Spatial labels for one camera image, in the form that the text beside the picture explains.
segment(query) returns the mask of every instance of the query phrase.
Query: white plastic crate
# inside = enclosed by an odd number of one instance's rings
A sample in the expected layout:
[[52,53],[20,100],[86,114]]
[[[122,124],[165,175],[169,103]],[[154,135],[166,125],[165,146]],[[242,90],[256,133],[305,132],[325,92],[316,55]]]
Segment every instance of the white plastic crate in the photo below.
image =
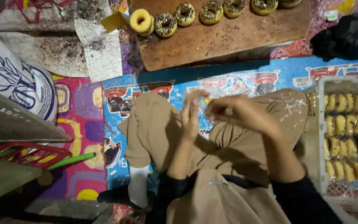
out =
[[305,133],[301,136],[301,152],[297,152],[306,165],[308,175],[317,190],[329,202],[344,223],[358,223],[358,181],[332,183],[325,172],[324,95],[351,92],[358,94],[358,76],[325,76],[309,89],[311,107]]

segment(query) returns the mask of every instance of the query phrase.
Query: beige pants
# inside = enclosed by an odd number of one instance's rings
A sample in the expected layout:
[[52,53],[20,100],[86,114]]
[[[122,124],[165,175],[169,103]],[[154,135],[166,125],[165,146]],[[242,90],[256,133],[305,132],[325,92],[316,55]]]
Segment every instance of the beige pants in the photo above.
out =
[[[288,150],[293,150],[302,134],[308,113],[306,95],[294,89],[252,98],[279,121]],[[119,129],[127,138],[125,158],[132,167],[145,167],[153,159],[159,172],[167,170],[176,150],[181,128],[179,112],[155,93],[137,97],[131,113]],[[262,136],[236,125],[218,122],[209,133],[209,141],[200,135],[194,145],[188,174],[201,168],[269,183]]]

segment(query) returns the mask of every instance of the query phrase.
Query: person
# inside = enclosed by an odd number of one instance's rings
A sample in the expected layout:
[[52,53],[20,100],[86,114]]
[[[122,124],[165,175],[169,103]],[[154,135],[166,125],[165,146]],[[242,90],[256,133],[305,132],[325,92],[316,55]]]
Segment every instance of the person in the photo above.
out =
[[[213,99],[205,110],[215,121],[208,140],[198,134],[197,100],[207,96],[188,94],[179,113],[163,97],[144,93],[119,125],[130,167],[148,168],[152,158],[160,173],[146,223],[341,223],[293,153],[309,108],[303,92]],[[130,184],[139,183],[132,176]],[[131,188],[136,204],[142,192]]]

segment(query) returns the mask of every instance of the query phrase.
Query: wooden board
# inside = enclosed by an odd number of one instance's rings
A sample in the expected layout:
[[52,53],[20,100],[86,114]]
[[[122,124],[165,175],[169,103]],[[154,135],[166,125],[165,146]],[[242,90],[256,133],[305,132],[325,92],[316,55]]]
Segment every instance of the wooden board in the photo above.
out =
[[[170,38],[154,32],[148,38],[137,36],[146,69],[155,71],[172,66],[223,56],[266,45],[305,38],[311,20],[309,0],[290,10],[276,10],[269,16],[257,16],[247,0],[244,12],[235,19],[223,16],[215,25],[202,25],[198,16],[206,0],[188,0],[196,18]],[[173,13],[184,0],[132,0],[132,11],[146,9],[152,16]]]

